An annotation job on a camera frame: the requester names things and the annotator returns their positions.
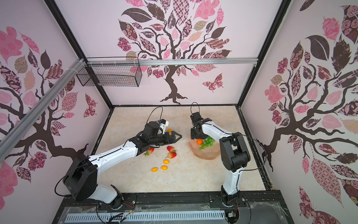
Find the green grape bunch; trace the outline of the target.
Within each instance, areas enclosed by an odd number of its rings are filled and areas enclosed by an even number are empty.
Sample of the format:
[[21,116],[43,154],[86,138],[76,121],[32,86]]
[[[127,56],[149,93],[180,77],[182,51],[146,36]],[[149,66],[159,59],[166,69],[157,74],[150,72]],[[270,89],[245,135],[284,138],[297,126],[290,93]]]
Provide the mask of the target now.
[[215,140],[212,137],[208,136],[206,139],[203,140],[203,143],[200,145],[199,149],[203,150],[207,147],[212,147],[214,142]]

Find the pink petal-shaped fruit bowl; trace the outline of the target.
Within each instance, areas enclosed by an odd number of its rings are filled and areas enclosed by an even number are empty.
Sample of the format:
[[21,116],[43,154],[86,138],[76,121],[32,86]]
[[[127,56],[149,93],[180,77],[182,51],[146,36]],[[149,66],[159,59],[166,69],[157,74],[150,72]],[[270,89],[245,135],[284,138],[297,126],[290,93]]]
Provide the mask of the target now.
[[188,147],[196,157],[203,160],[214,160],[221,155],[220,145],[216,141],[212,146],[200,149],[200,145],[197,144],[196,140],[190,140]]

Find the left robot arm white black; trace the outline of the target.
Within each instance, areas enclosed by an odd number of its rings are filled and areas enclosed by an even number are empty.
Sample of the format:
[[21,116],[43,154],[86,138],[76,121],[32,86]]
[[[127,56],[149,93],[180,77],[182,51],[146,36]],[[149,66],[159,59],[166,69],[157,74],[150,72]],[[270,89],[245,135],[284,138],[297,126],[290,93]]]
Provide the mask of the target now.
[[152,147],[161,147],[178,142],[182,135],[166,132],[169,122],[161,119],[145,124],[143,131],[124,144],[92,156],[81,155],[70,166],[62,182],[77,202],[86,199],[100,201],[119,209],[123,202],[123,194],[114,186],[104,186],[98,183],[98,177],[111,167],[138,155],[144,154]]

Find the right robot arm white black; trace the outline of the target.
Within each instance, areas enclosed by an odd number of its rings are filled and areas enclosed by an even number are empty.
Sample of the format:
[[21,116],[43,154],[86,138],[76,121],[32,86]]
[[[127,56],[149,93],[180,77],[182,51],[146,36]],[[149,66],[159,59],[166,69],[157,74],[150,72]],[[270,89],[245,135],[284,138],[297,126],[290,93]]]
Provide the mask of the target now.
[[240,198],[239,182],[241,173],[245,170],[251,157],[248,147],[240,132],[229,132],[217,126],[211,119],[202,118],[199,112],[190,116],[193,127],[192,139],[213,138],[220,145],[221,160],[227,169],[221,197],[223,204],[230,206]]

